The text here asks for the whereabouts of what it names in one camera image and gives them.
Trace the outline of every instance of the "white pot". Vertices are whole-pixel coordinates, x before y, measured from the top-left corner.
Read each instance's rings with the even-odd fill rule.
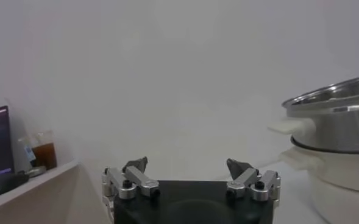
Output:
[[[296,170],[308,170],[322,181],[359,191],[359,155],[316,152],[293,147],[280,159]]]
[[[284,134],[310,136],[316,131],[311,119],[286,118],[269,127]],[[293,147],[280,158],[297,170],[308,170],[322,181],[359,191],[359,154],[327,153]]]
[[[309,173],[312,200],[330,223],[359,223],[359,192],[326,183]]]

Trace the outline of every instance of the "silver metal bracket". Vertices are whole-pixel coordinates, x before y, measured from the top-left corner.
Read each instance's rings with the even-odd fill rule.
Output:
[[[155,198],[160,195],[159,182],[152,180],[134,166],[126,167],[125,177],[140,187],[141,194]]]
[[[258,180],[258,170],[248,168],[238,178],[227,183],[227,196],[230,198],[241,198],[245,195],[250,184]]]
[[[251,197],[255,201],[274,200],[274,207],[279,205],[281,177],[277,172],[267,170],[265,174],[250,186]]]
[[[130,200],[136,196],[137,186],[125,179],[116,168],[106,168],[102,174],[102,201],[106,205],[111,223],[114,223],[114,204],[116,194],[123,200]]]

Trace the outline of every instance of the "stacked pot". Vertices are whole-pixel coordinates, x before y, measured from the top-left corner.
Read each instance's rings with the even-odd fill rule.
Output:
[[[359,223],[359,78],[285,101],[286,118],[269,127],[291,136],[280,157],[307,169],[313,201],[331,223]]]

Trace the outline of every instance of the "screw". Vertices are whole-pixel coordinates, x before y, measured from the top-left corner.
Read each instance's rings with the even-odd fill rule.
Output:
[[[130,180],[124,180],[123,181],[123,188],[129,189],[132,187],[132,182]]]
[[[263,190],[265,188],[265,184],[262,181],[258,181],[255,183],[255,189],[256,190]]]

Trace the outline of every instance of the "glass cup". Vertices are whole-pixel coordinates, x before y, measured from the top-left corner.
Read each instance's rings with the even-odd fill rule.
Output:
[[[52,131],[32,134],[18,141],[23,144],[26,155],[33,167],[45,166],[46,170],[57,167]]]
[[[52,131],[32,135],[30,143],[37,160],[36,166],[45,166],[47,170],[57,167]]]

